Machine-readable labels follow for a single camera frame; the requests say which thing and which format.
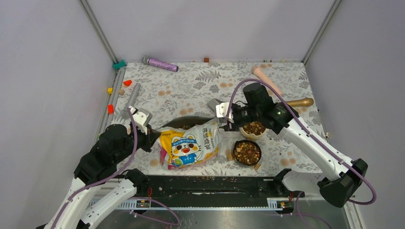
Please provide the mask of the metal food scoop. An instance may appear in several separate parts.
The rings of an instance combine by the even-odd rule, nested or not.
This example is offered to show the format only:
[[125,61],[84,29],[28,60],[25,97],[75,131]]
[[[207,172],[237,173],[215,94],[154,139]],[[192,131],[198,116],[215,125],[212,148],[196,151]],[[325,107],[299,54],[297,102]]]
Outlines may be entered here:
[[223,103],[224,103],[223,101],[220,101],[220,100],[218,100],[218,99],[211,99],[211,100],[207,103],[207,105],[208,105],[208,107],[209,107],[212,111],[218,113],[218,112],[220,111],[220,108],[217,108],[217,106],[218,106],[218,105],[221,106]]

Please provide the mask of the cat print pet food bag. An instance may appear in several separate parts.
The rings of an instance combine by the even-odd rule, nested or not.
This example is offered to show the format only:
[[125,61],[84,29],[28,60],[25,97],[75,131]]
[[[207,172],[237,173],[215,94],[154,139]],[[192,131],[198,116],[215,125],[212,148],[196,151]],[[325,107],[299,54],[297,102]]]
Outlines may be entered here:
[[184,116],[162,126],[157,140],[161,165],[183,169],[216,157],[222,141],[219,124],[218,118]]

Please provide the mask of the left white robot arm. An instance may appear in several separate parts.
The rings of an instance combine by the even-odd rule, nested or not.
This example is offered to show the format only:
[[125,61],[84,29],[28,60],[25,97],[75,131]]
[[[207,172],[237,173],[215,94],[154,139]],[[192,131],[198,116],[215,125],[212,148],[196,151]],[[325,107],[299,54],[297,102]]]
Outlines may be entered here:
[[124,125],[110,125],[91,148],[82,156],[74,171],[69,191],[50,222],[42,229],[95,229],[118,205],[134,195],[148,191],[148,178],[138,169],[131,169],[112,191],[89,207],[90,201],[108,180],[122,173],[117,165],[135,152],[151,147],[160,136],[148,125],[146,133],[136,126],[130,132]]

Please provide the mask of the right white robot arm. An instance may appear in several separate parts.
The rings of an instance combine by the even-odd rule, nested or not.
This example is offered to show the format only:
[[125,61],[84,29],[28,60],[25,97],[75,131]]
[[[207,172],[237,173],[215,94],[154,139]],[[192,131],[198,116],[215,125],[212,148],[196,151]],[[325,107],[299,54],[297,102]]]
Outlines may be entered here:
[[234,103],[237,90],[228,103],[218,106],[217,115],[226,121],[226,131],[234,131],[245,124],[258,121],[265,128],[293,143],[321,170],[320,173],[301,173],[292,169],[279,172],[274,183],[275,193],[285,197],[291,191],[322,196],[331,205],[342,208],[352,199],[361,184],[370,186],[365,180],[368,164],[361,158],[350,158],[331,146],[325,139],[311,130],[298,112],[280,97],[275,103],[268,95],[270,86],[260,80],[243,80],[246,105]]

